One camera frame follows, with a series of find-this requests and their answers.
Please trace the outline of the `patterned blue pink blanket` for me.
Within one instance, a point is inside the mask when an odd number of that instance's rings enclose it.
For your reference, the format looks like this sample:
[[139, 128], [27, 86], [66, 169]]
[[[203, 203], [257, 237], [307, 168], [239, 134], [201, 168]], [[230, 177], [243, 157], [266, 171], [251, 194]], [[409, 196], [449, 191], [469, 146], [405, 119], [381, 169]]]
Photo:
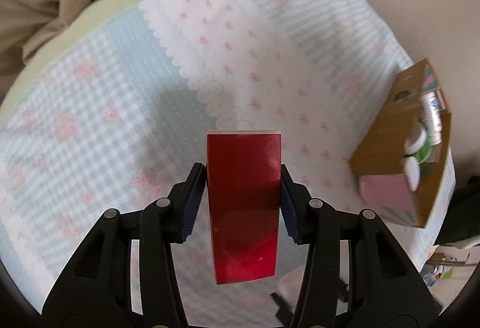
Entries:
[[[207, 169], [211, 131], [281, 133], [281, 166], [339, 222], [332, 327], [428, 327], [420, 269], [455, 184], [423, 227], [383, 220], [350, 159], [416, 64], [366, 0], [142, 0], [45, 68], [1, 128], [1, 260], [45, 327], [150, 327], [142, 211]], [[292, 327], [280, 278], [306, 264], [279, 210], [276, 271], [216, 283], [208, 172], [172, 256], [188, 327]]]

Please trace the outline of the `cardboard box with pink flaps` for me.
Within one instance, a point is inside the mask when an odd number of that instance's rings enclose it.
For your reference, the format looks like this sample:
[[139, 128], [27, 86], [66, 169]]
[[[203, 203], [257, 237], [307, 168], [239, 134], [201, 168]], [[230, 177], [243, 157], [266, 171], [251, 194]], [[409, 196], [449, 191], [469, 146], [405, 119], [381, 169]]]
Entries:
[[391, 223], [423, 227], [446, 170], [452, 113], [428, 59], [401, 71], [350, 159], [360, 197]]

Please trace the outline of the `white medicine bottle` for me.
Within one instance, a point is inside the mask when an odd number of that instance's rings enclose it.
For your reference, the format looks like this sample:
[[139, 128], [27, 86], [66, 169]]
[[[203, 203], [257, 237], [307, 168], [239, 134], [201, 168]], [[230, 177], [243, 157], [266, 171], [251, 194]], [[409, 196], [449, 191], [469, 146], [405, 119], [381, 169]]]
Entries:
[[442, 142], [442, 121], [439, 114], [437, 97], [434, 92], [425, 93], [421, 96], [422, 122], [425, 126], [428, 138], [432, 145]]

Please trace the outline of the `red rectangular box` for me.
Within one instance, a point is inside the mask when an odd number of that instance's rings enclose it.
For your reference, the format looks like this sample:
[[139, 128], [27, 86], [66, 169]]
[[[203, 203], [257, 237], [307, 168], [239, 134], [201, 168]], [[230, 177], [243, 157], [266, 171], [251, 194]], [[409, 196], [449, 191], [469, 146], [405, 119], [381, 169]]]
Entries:
[[219, 285], [275, 274], [281, 151], [280, 132], [207, 135], [211, 245]]

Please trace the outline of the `green labelled white jar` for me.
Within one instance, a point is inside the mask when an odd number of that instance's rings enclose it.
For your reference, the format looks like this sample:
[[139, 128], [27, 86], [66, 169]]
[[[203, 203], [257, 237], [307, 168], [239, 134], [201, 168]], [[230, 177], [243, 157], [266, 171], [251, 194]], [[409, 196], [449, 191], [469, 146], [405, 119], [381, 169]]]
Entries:
[[419, 164], [425, 162], [431, 155], [431, 143], [421, 123], [413, 124], [403, 146], [404, 156], [414, 157]]

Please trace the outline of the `white round lid jar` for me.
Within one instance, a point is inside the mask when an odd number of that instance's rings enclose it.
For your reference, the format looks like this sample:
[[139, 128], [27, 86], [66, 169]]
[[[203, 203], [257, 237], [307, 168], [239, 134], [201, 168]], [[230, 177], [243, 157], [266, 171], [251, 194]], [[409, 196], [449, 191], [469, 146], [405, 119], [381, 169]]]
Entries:
[[415, 192], [421, 181], [421, 168], [415, 157], [404, 157], [402, 159], [403, 173], [407, 179], [411, 191]]

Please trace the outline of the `small white case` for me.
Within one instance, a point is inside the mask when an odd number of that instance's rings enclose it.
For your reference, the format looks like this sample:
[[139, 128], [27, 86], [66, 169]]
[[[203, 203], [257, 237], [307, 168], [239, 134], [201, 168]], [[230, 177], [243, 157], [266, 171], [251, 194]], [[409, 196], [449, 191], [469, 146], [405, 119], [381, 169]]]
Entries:
[[289, 273], [283, 275], [277, 286], [277, 294], [294, 309], [300, 294], [302, 282], [304, 278], [304, 265], [295, 268]]

